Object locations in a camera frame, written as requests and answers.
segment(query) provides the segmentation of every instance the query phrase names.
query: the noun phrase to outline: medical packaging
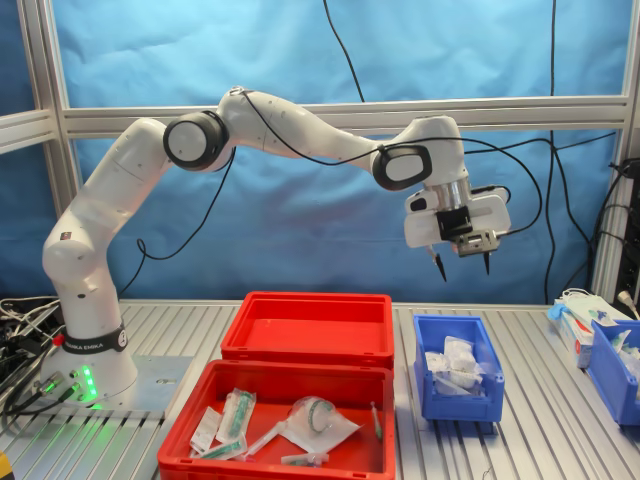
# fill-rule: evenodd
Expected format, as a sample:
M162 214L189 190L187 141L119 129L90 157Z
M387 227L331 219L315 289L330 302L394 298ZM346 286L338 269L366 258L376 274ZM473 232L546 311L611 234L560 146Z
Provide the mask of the medical packaging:
M320 467L329 461L326 453L304 453L302 455L287 455L280 459L283 465L297 467Z
M220 443L231 443L240 435L246 435L255 404L255 394L234 388L224 403L222 422L216 440Z
M319 397L298 400L282 436L309 453L327 453L360 426L346 419L336 407Z
M247 451L247 441L243 434L230 442L217 445L210 450L204 452L200 458L209 460L229 460L230 458L237 457Z
M222 415L216 412L213 408L207 407L202 416L202 420L198 424L195 433L191 437L189 444L199 455L211 448L211 443L216 437L218 427L220 426L220 420Z

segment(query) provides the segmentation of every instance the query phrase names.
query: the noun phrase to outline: red plastic bin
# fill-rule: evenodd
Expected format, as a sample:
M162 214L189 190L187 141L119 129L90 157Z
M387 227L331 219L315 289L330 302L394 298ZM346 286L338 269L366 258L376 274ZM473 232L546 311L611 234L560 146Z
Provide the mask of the red plastic bin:
M387 295L252 292L225 336L222 358L393 371Z
M189 457L189 440L207 406L221 412L234 388L257 394L249 422L251 445L284 420L300 398L317 395L332 402L360 430L329 452L322 468L280 464L280 457L304 453L277 436L260 450L255 463ZM370 402L379 408L382 442L375 435ZM393 379L386 369L334 365L291 365L218 360L204 370L189 400L158 452L163 480L392 480L395 477Z

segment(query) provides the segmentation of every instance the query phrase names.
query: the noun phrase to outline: plastic wrapper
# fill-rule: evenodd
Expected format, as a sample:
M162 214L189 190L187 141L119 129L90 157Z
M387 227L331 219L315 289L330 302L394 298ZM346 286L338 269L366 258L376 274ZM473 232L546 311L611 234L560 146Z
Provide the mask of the plastic wrapper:
M444 378L442 373L436 373L433 379L436 386L436 392L440 395L471 395L464 388L459 387L455 383Z
M473 343L445 337L444 354L426 352L425 359L439 394L485 396L482 387L485 371L473 356Z
M240 435L246 435L255 405L255 394L234 388L224 403L216 440L220 443L231 443L240 438Z
M473 357L473 343L460 338L446 337L444 339L444 356L449 360L453 370L473 373L476 359Z
M620 360L622 360L624 366L627 367L629 373L636 377L636 381L640 383L640 360L625 351L621 351L619 355ZM636 400L640 400L640 388L638 389L638 392L636 392Z
M360 427L319 397L298 400L282 436L309 453L327 453Z
M209 460L229 460L230 458L242 455L247 451L247 441L243 434L229 443L216 445L215 447L204 452L200 458Z
M636 360L640 360L640 349L638 347L630 347L629 345L623 345L622 351L628 353Z
M631 330L625 330L624 332L619 333L615 336L613 340L611 340L611 346L616 351L616 353L620 353L622 350L622 346L624 345L624 341L627 339Z

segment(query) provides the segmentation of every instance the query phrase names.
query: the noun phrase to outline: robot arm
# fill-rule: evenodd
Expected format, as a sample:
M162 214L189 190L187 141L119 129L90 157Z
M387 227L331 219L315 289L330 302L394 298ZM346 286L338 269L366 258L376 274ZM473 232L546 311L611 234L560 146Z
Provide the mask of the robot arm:
M410 247L427 247L444 276L433 244L452 242L460 256L488 254L510 227L504 192L471 189L459 136L453 119L433 117L414 120L390 141L374 141L338 130L291 102L239 87L222 98L216 113L184 115L166 128L156 120L137 120L109 149L45 243L43 266L60 297L66 332L62 349L43 364L43 382L52 375L75 381L78 395L68 403L86 405L135 381L106 252L172 165L215 171L237 146L249 146L292 158L357 157L349 163L388 190L422 183L405 204L405 236ZM87 370L88 376L76 375Z

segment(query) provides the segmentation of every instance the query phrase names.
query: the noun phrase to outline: blue backdrop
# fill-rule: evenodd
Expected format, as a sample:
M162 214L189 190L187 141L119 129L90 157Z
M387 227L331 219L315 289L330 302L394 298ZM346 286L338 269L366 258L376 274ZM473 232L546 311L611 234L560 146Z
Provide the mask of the blue backdrop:
M630 3L560 2L557 95L621 92ZM330 0L329 5L367 100L548 94L550 1ZM67 0L54 6L74 107L214 104L235 84L305 103L358 99L320 1L237 0L231 6ZM603 133L557 132L556 142L562 146ZM467 136L504 145L548 132ZM77 142L85 178L111 142ZM611 137L561 152L574 216L587 232L606 191L612 152ZM529 145L513 153L544 192L548 147ZM511 188L514 227L533 218L535 189L517 164L483 154L469 156L467 165L473 185ZM15 169L29 179L38 173L24 161L16 161ZM175 168L165 175L109 250L116 285L123 286L137 268L135 239L143 238L154 255L171 253L200 223L220 179L219 173ZM29 180L14 183L3 175L0 181L9 199ZM41 187L27 203L49 201L46 183ZM542 217L535 228L503 241L489 277L482 258L461 260L441 248L445 284L423 250L405 245L403 203L410 193L381 190L350 166L323 168L240 149L203 230L173 259L148 261L127 296L241 298L251 290L273 289L384 292L396 301L542 301L550 249ZM586 249L568 222L559 181L551 202L558 241L551 286L557 293ZM50 290L35 248L40 232L28 225L33 215L0 208L18 240L7 242L0 235L0 265L8 265L0 271L0 291ZM42 229L50 228L48 221L50 212L39 222ZM33 249L27 248L29 241Z

